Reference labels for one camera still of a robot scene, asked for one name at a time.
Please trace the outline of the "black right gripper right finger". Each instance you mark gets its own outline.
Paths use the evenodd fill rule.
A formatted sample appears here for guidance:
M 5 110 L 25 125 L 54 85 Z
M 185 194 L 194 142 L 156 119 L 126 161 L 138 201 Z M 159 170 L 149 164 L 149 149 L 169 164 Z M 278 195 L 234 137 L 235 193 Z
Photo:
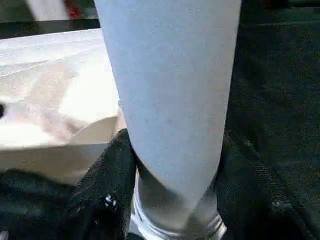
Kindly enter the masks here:
M 216 175 L 217 208 L 228 240 L 311 240 L 303 208 L 251 149 L 224 135 Z

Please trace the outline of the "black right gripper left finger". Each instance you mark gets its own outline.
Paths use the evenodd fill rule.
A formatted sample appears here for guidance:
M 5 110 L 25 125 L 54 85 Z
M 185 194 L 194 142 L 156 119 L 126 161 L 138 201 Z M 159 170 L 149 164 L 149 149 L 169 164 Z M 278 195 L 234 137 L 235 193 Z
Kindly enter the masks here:
M 120 130 L 77 184 L 58 224 L 57 240 L 125 240 L 136 183 L 136 155 Z

